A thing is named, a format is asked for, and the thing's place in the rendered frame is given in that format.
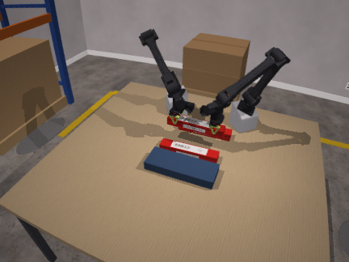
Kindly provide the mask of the white box with red edges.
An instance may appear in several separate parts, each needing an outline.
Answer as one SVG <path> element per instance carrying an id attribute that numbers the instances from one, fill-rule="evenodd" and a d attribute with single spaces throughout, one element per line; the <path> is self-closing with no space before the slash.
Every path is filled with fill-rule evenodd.
<path id="1" fill-rule="evenodd" d="M 190 133 L 197 133 L 197 132 L 194 132 L 194 131 L 191 131 L 191 130 L 188 130 L 188 129 L 182 129 L 182 128 L 179 128 L 179 129 L 183 130 L 183 131 L 190 132 Z M 213 137 L 213 136 L 209 136 L 209 135 L 202 134 L 202 133 L 197 133 L 197 134 L 208 136 L 208 137 Z M 223 136 L 223 138 L 221 140 L 225 140 L 225 141 L 229 142 L 229 140 L 231 138 L 231 134 L 232 134 L 232 129 L 225 129 L 225 134 L 224 134 L 224 136 Z"/>

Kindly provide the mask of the white box with red trim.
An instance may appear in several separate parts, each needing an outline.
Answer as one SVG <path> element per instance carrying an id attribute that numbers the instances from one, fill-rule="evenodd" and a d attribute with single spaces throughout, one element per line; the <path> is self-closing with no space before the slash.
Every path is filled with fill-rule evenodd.
<path id="1" fill-rule="evenodd" d="M 197 133 L 206 134 L 213 137 L 223 138 L 225 134 L 225 126 L 219 125 L 221 128 L 216 132 L 216 134 L 212 134 L 211 129 L 209 128 L 209 121 L 200 120 L 189 116 L 177 115 L 180 116 L 176 125 L 173 123 L 172 119 L 167 117 L 167 124 L 173 125 L 182 129 L 188 129 Z"/>

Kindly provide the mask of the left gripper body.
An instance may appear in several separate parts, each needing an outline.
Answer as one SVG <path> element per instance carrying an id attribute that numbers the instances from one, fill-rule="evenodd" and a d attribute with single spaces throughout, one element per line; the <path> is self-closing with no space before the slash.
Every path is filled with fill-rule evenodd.
<path id="1" fill-rule="evenodd" d="M 223 120 L 225 119 L 224 116 L 225 115 L 223 115 L 223 112 L 220 112 L 220 113 L 217 112 L 217 119 L 216 120 L 210 120 L 209 125 L 214 126 L 214 127 L 216 127 L 217 125 L 221 125 Z M 213 123 L 216 123 L 217 125 L 213 124 Z"/>

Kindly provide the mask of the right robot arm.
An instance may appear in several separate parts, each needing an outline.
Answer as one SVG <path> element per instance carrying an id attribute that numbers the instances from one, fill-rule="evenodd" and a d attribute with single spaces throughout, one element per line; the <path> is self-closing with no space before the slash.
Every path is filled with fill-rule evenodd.
<path id="1" fill-rule="evenodd" d="M 162 81 L 164 81 L 163 83 L 168 92 L 168 98 L 173 98 L 173 101 L 175 102 L 175 111 L 181 112 L 183 109 L 185 109 L 188 113 L 192 113 L 195 108 L 195 104 L 187 102 L 183 99 L 182 95 L 184 94 L 185 89 L 181 90 L 182 87 L 175 75 L 175 72 L 170 72 L 167 68 L 166 63 L 164 62 L 163 57 L 156 45 L 158 36 L 154 29 L 149 29 L 148 31 L 141 33 L 139 39 L 143 46 L 148 45 L 151 53 L 153 54 L 153 57 L 158 64 L 158 68 L 162 73 L 161 79 Z"/>

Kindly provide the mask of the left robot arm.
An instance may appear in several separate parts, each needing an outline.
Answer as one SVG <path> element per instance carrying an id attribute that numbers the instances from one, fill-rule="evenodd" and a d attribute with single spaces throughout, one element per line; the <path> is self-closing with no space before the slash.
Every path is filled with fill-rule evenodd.
<path id="1" fill-rule="evenodd" d="M 206 106 L 202 105 L 202 107 L 200 108 L 201 116 L 211 115 L 210 120 L 216 120 L 216 112 L 223 112 L 224 108 L 229 107 L 233 99 L 235 99 L 241 91 L 243 91 L 251 83 L 253 83 L 263 75 L 254 86 L 254 88 L 249 87 L 248 90 L 242 94 L 244 100 L 241 99 L 237 106 L 238 110 L 244 112 L 249 116 L 252 116 L 255 110 L 255 106 L 259 104 L 262 98 L 260 95 L 263 89 L 274 78 L 280 68 L 291 61 L 280 49 L 275 47 L 267 51 L 265 53 L 265 56 L 268 57 L 262 63 L 252 69 L 251 72 L 246 74 L 233 85 L 219 92 L 217 94 L 216 100 L 213 100 L 212 103 L 207 104 Z"/>

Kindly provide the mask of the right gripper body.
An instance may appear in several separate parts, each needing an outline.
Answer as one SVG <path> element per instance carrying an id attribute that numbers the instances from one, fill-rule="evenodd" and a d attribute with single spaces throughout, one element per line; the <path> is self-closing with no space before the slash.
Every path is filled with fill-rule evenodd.
<path id="1" fill-rule="evenodd" d="M 169 115 L 170 116 L 177 116 L 177 115 L 179 115 L 179 113 L 181 114 L 183 111 L 184 111 L 184 109 L 181 112 L 175 111 L 175 102 L 173 101 L 173 107 L 171 108 Z M 174 114 L 174 113 L 176 113 L 176 114 Z"/>

